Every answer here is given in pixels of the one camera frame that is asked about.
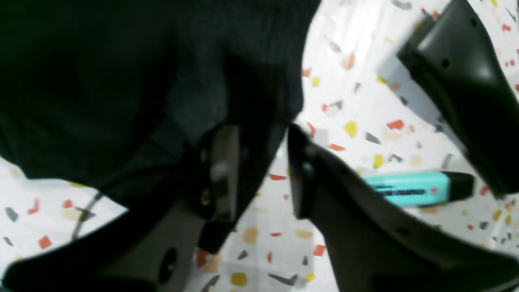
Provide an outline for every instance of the yellow speck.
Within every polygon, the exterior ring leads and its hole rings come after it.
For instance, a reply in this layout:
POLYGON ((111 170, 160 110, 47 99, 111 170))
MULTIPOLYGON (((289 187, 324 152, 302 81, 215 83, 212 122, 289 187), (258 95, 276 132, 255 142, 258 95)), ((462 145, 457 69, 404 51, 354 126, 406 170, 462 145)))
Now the yellow speck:
POLYGON ((11 173, 11 176, 14 178, 19 178, 21 176, 20 173, 16 169, 11 169, 10 173, 11 173))
POLYGON ((306 283, 310 283, 315 279, 316 279, 316 275, 314 273, 309 273, 308 276, 306 276, 306 283))
POLYGON ((314 77, 312 79, 312 86, 313 87, 318 87, 319 84, 321 84, 321 77, 314 77))
POLYGON ((373 167, 380 168, 382 165, 384 165, 384 156, 380 154, 375 155, 375 164, 373 167))
POLYGON ((350 137, 355 137, 357 135, 357 122, 348 122, 346 125, 344 125, 344 130, 346 130, 350 137))
POLYGON ((71 186, 76 187, 76 188, 86 188, 85 185, 82 185, 82 184, 77 183, 77 182, 69 181, 69 183, 70 183, 71 186))
POLYGON ((313 233, 310 231, 306 231, 306 230, 297 230, 297 236, 304 238, 304 239, 309 239, 309 238, 312 238, 313 233))
POLYGON ((377 77, 377 82, 386 84, 388 81, 385 78, 379 76, 379 77, 377 77))
POLYGON ((247 286, 247 275, 245 273, 233 273, 230 277, 230 283, 236 286, 247 286))
POLYGON ((392 92, 395 92, 395 91, 399 90, 400 87, 402 87, 402 85, 400 85, 400 83, 398 83, 398 82, 395 82, 395 83, 388 84, 388 87, 392 92))
POLYGON ((499 217, 501 217, 501 214, 503 214, 503 211, 501 209, 497 210, 495 213, 494 213, 494 216, 492 217, 492 219, 494 221, 497 221, 499 220, 499 217))

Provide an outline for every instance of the highlighter cap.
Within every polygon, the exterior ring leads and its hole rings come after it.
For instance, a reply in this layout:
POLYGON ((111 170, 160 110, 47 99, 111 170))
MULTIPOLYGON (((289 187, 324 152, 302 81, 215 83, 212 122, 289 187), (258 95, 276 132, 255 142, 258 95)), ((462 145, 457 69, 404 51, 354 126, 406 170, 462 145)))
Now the highlighter cap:
POLYGON ((449 201, 458 201, 471 197, 474 193, 475 178, 471 174, 442 171, 449 177, 449 201))

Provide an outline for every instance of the black plastic piece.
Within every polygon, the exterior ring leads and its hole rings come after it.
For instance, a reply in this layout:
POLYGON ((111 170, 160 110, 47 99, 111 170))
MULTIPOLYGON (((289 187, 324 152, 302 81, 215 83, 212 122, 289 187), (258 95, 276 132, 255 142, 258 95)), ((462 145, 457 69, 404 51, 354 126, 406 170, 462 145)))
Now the black plastic piece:
POLYGON ((450 171, 442 173, 449 177, 449 201, 463 200, 474 194, 473 175, 450 171))
POLYGON ((519 285, 515 258, 411 217, 297 125, 289 129, 288 147, 294 203, 311 202, 296 214, 324 235, 340 291, 505 291, 519 285))
POLYGON ((428 18, 398 58, 467 147, 495 195, 519 192, 519 104, 483 24, 466 0, 428 18))

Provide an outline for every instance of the highlighter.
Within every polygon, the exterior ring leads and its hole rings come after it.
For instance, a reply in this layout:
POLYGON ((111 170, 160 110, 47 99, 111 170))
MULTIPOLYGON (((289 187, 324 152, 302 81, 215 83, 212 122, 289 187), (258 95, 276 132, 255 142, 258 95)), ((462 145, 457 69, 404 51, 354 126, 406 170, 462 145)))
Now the highlighter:
POLYGON ((475 178, 460 172, 418 172, 364 178, 377 195, 398 206, 427 206, 472 196, 475 178))

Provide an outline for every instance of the black cord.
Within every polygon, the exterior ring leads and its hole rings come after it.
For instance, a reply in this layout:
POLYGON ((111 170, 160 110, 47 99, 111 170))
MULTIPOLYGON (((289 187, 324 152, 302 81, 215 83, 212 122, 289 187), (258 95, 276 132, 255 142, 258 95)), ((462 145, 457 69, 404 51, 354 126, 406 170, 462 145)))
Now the black cord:
POLYGON ((83 212, 81 213, 81 216, 77 220, 76 227, 74 228, 74 231, 72 232, 72 238, 71 238, 72 241, 76 241, 78 239, 79 232, 81 231, 83 222, 85 222, 85 220, 87 220, 88 213, 90 212, 90 210, 92 210, 94 205, 97 204, 97 202, 99 202, 99 200, 101 200, 102 197, 104 197, 104 194, 101 192, 98 192, 94 196, 94 198, 90 201, 90 203, 88 203, 87 207, 83 210, 83 212))

